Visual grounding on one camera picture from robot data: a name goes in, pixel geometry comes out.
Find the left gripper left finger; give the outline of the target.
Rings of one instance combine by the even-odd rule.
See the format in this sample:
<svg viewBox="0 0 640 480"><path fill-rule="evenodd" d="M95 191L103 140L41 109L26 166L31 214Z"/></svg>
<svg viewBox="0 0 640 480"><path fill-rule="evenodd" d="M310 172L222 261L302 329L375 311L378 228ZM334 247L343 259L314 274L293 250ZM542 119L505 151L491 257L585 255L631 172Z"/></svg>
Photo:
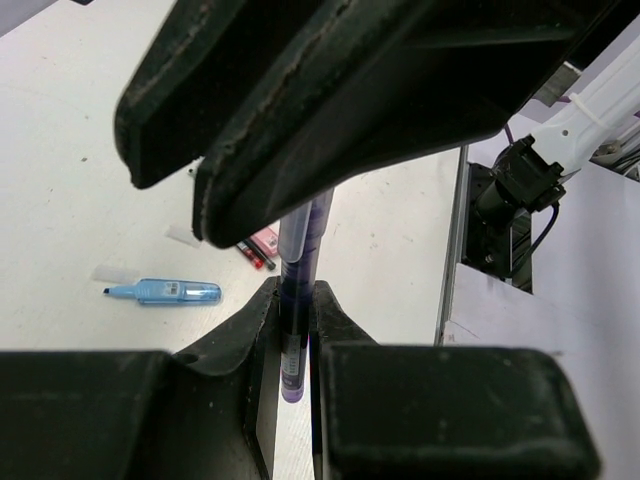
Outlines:
<svg viewBox="0 0 640 480"><path fill-rule="evenodd" d="M5 479L269 479L279 283L177 353L5 351Z"/></svg>

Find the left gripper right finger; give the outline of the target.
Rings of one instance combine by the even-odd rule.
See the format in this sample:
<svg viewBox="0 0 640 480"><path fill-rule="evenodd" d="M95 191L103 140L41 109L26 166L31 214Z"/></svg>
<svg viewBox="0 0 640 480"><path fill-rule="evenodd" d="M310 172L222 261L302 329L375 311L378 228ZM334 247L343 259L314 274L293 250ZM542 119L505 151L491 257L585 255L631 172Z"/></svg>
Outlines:
<svg viewBox="0 0 640 480"><path fill-rule="evenodd" d="M315 284L309 324L318 479L595 479L572 385L534 349L381 345Z"/></svg>

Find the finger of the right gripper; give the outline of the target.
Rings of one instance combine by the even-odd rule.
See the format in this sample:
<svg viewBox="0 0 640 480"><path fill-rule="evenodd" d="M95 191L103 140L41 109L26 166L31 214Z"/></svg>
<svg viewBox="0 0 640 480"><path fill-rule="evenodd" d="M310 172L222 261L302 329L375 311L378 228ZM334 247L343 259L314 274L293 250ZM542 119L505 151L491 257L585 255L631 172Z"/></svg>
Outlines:
<svg viewBox="0 0 640 480"><path fill-rule="evenodd" d="M195 236L231 247L357 174L495 133L597 21L594 1L324 5L211 143Z"/></svg>
<svg viewBox="0 0 640 480"><path fill-rule="evenodd" d="M337 1L178 1L124 88L118 154L137 189L203 156L217 189L257 173L224 130L282 53L322 28Z"/></svg>

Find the purple ink gel pen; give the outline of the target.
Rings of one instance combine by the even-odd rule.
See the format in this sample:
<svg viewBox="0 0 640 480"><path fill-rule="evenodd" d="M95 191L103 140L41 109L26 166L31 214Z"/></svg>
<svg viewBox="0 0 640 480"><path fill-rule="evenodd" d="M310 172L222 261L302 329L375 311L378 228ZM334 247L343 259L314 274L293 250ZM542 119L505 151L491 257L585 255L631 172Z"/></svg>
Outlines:
<svg viewBox="0 0 640 480"><path fill-rule="evenodd" d="M330 189L280 221L281 395L288 403L304 394L310 308L333 196Z"/></svg>

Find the red ink gel pen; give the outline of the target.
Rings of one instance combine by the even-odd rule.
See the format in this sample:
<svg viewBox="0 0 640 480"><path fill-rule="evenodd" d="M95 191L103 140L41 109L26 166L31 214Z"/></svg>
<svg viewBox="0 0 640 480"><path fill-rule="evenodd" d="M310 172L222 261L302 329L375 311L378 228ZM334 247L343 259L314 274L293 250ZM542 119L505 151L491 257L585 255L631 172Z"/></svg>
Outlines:
<svg viewBox="0 0 640 480"><path fill-rule="evenodd" d="M256 268L265 267L268 271L273 271L276 264L271 260L260 247L251 239L245 239L236 244L236 248L250 261Z"/></svg>

